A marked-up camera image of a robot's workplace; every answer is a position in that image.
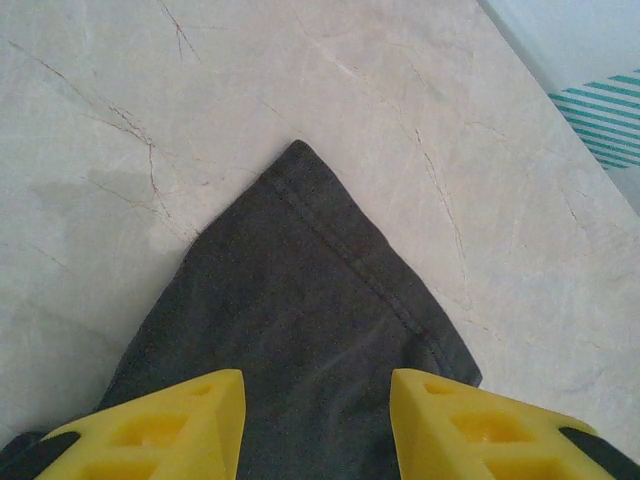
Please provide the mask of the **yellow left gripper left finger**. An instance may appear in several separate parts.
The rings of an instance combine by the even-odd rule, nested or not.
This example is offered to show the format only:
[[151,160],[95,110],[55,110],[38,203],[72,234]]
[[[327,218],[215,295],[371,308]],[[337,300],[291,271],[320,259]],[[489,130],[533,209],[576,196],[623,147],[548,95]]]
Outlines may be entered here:
[[236,480],[243,375],[209,373],[67,423],[9,464],[9,480]]

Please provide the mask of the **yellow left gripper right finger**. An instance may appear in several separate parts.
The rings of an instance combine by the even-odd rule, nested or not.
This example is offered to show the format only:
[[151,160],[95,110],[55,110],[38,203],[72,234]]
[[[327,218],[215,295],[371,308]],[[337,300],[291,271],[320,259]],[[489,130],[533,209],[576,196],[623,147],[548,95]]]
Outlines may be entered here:
[[578,419],[419,370],[393,371],[390,418],[401,480],[640,480]]

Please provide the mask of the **dark grey t-shirt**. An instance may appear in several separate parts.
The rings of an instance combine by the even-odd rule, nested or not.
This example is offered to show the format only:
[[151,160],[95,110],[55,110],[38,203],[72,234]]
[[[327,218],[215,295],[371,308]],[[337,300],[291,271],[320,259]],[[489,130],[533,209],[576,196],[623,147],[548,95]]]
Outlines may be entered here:
[[[393,371],[481,381],[437,300],[302,141],[194,241],[91,414],[224,369],[245,388],[236,480],[401,480]],[[49,433],[0,450],[0,480]]]

